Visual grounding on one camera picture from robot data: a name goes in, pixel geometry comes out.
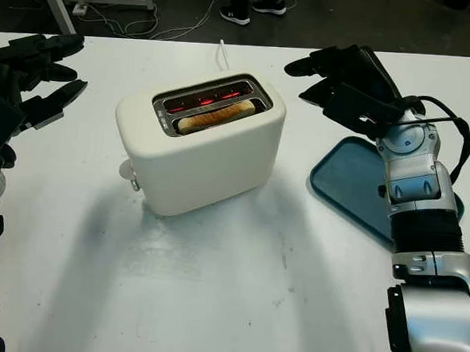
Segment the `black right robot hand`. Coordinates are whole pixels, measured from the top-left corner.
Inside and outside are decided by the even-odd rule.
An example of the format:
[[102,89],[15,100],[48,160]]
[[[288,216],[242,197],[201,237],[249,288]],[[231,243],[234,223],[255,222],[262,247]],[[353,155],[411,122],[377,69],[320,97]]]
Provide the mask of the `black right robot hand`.
[[346,48],[331,46],[310,53],[284,66],[289,76],[321,76],[322,80],[299,97],[310,104],[327,106],[342,85],[348,85],[383,103],[392,103],[401,97],[390,74],[366,46]]

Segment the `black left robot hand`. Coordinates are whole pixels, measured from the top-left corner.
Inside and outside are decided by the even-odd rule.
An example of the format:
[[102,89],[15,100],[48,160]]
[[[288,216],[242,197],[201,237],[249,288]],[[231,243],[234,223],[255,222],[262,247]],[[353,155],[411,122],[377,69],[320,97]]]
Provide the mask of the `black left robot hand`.
[[[38,130],[62,118],[64,109],[80,97],[88,84],[59,62],[83,48],[84,37],[76,33],[34,34],[10,40],[0,48],[0,97],[22,115],[19,131]],[[45,98],[34,96],[24,101],[22,93],[33,91],[42,81],[63,85]]]

